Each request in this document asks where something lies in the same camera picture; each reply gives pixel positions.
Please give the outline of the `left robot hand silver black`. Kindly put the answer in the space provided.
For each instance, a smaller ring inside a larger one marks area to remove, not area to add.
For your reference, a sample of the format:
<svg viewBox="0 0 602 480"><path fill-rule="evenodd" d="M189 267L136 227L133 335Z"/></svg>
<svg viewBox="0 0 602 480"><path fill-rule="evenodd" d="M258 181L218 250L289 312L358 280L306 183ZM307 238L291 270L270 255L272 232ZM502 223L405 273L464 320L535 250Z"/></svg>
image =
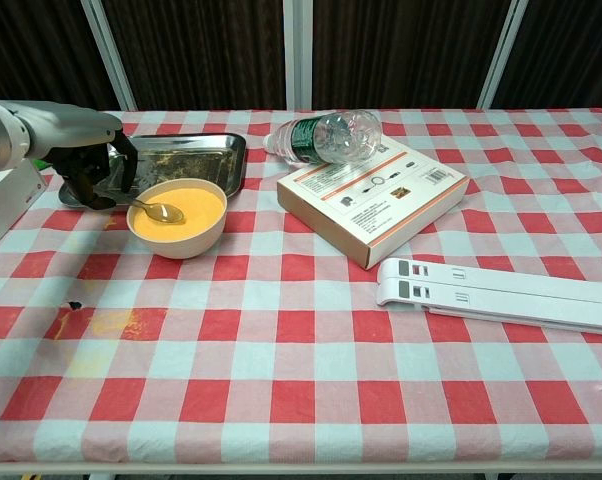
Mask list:
<svg viewBox="0 0 602 480"><path fill-rule="evenodd" d="M50 101L0 100L0 171L23 160L42 160L63 178L82 205L114 207L94 186L110 174L109 147L125 156L120 191L130 191L138 151L119 118L91 108Z"/></svg>

